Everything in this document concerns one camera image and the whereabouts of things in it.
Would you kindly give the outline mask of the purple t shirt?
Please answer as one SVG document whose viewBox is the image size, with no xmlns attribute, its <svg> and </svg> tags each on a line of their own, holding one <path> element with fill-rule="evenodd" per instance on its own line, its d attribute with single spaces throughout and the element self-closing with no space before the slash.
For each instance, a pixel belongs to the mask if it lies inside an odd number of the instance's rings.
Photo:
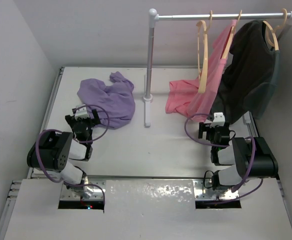
<svg viewBox="0 0 292 240">
<path fill-rule="evenodd" d="M 111 73 L 111 85 L 89 78 L 80 82 L 77 96 L 83 104 L 97 105 L 100 124 L 116 130 L 129 124 L 136 110 L 134 84 L 120 72 Z"/>
</svg>

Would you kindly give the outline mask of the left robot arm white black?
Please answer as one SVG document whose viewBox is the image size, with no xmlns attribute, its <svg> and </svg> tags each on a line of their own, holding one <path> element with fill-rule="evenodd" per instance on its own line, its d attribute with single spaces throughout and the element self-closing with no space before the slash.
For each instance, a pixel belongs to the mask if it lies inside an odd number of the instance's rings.
<svg viewBox="0 0 292 240">
<path fill-rule="evenodd" d="M 98 191 L 98 184 L 90 183 L 88 175 L 71 160 L 87 162 L 92 155 L 93 128 L 101 123 L 98 111 L 82 105 L 65 116 L 71 132 L 55 129 L 44 130 L 27 155 L 27 165 L 43 171 L 54 183 L 62 182 L 75 195 L 90 199 Z"/>
</svg>

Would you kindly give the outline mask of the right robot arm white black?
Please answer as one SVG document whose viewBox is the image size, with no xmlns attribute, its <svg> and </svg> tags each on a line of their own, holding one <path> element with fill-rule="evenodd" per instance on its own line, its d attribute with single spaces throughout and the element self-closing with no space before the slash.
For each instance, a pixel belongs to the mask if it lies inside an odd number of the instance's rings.
<svg viewBox="0 0 292 240">
<path fill-rule="evenodd" d="M 229 123 L 211 126 L 200 123 L 198 138 L 203 136 L 211 144 L 210 159 L 216 166 L 225 169 L 211 172 L 207 179 L 204 173 L 202 185 L 214 192 L 236 192 L 241 186 L 253 179 L 277 178 L 279 165 L 263 137 L 236 137 L 231 135 Z"/>
</svg>

